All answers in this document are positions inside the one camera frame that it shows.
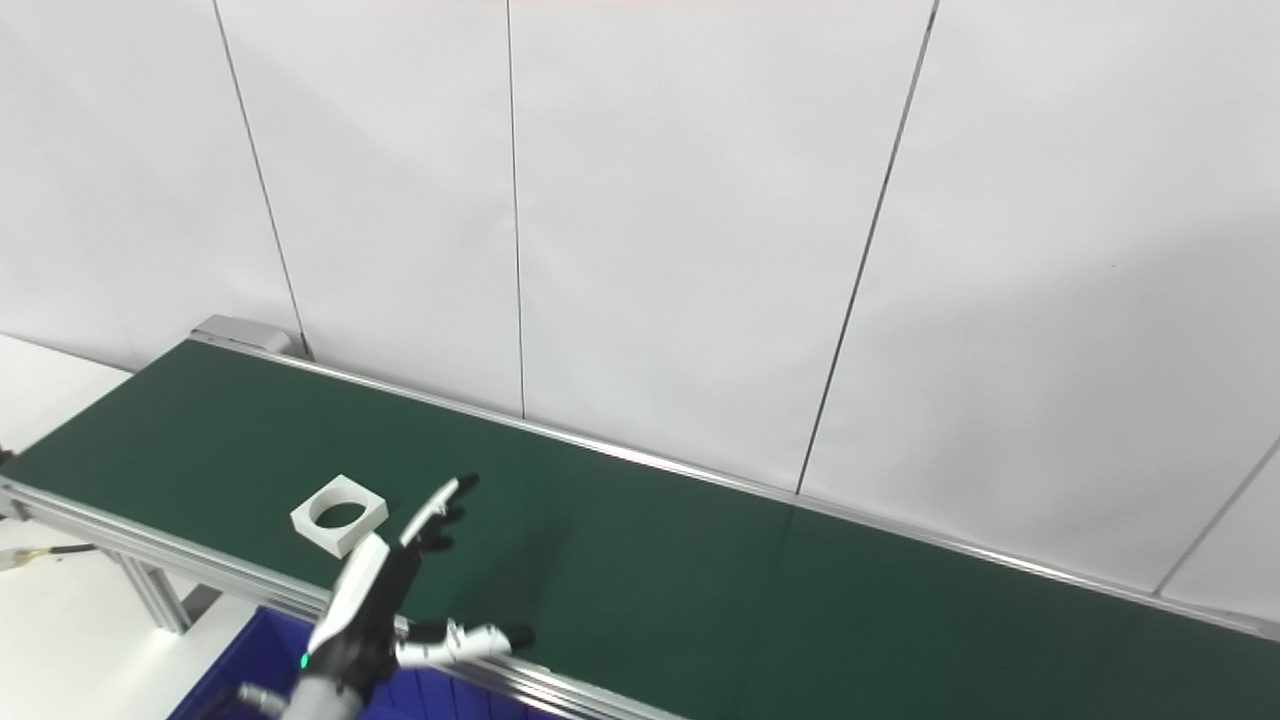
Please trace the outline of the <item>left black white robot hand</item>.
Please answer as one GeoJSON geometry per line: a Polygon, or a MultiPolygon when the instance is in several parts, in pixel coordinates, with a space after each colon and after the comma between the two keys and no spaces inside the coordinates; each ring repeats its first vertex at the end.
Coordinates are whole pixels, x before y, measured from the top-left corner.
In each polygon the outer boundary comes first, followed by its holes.
{"type": "Polygon", "coordinates": [[[447,667],[511,655],[534,643],[534,629],[524,625],[466,628],[452,619],[397,623],[424,557],[451,548],[445,527],[462,518],[461,500],[479,482],[476,473],[451,478],[396,541],[374,532],[356,544],[308,638],[300,662],[302,682],[326,684],[337,696],[353,694],[365,705],[402,669],[447,667]]]}

